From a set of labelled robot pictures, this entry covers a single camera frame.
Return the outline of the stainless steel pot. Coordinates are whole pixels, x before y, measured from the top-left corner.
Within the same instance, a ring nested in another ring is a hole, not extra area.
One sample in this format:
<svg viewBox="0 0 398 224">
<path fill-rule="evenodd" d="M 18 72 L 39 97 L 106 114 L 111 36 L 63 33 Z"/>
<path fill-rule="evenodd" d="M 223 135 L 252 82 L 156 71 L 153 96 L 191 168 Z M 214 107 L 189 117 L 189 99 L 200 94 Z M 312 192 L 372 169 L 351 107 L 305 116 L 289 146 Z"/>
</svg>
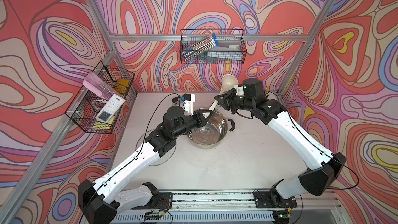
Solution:
<svg viewBox="0 0 398 224">
<path fill-rule="evenodd" d="M 200 149 L 212 149 L 218 146 L 222 139 L 236 128 L 235 121 L 227 119 L 219 111 L 214 111 L 208 123 L 194 129 L 188 134 L 191 143 Z"/>
</svg>

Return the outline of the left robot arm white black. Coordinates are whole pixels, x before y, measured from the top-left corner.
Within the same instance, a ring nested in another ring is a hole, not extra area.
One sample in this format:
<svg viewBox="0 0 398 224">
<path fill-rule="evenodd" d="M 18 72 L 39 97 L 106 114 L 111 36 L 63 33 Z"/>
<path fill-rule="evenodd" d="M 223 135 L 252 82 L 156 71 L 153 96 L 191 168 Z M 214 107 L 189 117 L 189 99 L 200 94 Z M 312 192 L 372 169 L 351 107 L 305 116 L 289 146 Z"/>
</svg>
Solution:
<svg viewBox="0 0 398 224">
<path fill-rule="evenodd" d="M 89 224 L 109 224 L 117 214 L 129 209 L 154 205 L 159 192 L 152 183 L 134 190 L 125 186 L 145 168 L 162 158 L 176 145 L 177 138 L 205 126 L 214 109 L 195 110 L 186 115 L 180 106 L 171 106 L 163 121 L 144 139 L 132 155 L 113 170 L 96 179 L 84 180 L 78 186 L 78 206 Z"/>
</svg>

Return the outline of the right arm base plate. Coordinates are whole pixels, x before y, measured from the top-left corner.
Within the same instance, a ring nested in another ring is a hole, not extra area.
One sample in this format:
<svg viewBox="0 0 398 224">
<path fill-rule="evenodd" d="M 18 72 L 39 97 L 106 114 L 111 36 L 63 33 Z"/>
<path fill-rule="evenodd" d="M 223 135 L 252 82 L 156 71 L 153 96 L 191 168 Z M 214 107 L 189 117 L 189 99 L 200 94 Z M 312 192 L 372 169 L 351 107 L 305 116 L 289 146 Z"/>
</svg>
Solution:
<svg viewBox="0 0 398 224">
<path fill-rule="evenodd" d="M 294 197 L 289 199 L 282 198 L 276 192 L 270 191 L 253 191 L 256 208 L 296 208 L 297 202 Z"/>
</svg>

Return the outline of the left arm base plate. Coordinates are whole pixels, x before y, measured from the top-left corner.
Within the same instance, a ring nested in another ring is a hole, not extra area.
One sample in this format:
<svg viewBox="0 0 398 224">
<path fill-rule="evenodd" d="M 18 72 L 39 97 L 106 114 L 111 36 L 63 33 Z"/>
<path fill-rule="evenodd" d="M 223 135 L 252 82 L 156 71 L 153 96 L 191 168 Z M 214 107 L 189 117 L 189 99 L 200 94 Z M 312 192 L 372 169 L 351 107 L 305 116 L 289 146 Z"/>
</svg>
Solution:
<svg viewBox="0 0 398 224">
<path fill-rule="evenodd" d="M 173 205 L 173 193 L 161 192 L 152 196 L 149 202 L 144 206 L 138 206 L 134 209 L 171 209 Z"/>
</svg>

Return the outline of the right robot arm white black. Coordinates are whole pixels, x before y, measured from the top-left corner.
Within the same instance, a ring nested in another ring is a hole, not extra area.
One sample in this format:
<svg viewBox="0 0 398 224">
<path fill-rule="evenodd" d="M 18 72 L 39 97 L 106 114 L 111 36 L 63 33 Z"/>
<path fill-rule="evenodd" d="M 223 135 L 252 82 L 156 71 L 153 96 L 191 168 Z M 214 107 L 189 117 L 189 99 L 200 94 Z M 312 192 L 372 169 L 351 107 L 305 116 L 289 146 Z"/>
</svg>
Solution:
<svg viewBox="0 0 398 224">
<path fill-rule="evenodd" d="M 347 159 L 333 153 L 311 137 L 290 116 L 288 110 L 276 99 L 269 99 L 263 83 L 250 78 L 239 83 L 233 75 L 221 80 L 220 94 L 215 102 L 224 110 L 236 114 L 249 111 L 265 125 L 276 131 L 300 155 L 307 169 L 287 180 L 280 180 L 269 190 L 271 205 L 279 207 L 283 200 L 305 193 L 321 196 L 338 178 Z"/>
</svg>

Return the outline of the cream plastic ladle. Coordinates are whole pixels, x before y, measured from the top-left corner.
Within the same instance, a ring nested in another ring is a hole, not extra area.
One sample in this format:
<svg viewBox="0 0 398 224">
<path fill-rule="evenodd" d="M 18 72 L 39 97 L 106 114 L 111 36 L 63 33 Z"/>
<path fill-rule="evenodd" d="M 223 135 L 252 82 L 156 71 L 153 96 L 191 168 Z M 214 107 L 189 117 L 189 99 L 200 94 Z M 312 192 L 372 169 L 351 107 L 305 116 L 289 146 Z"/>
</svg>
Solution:
<svg viewBox="0 0 398 224">
<path fill-rule="evenodd" d="M 221 80 L 221 90 L 217 96 L 227 93 L 229 90 L 235 88 L 235 86 L 237 86 L 237 85 L 238 85 L 238 79 L 235 76 L 224 75 Z M 215 96 L 215 100 L 209 108 L 209 110 L 211 110 L 211 111 L 213 111 L 218 104 L 217 96 Z"/>
</svg>

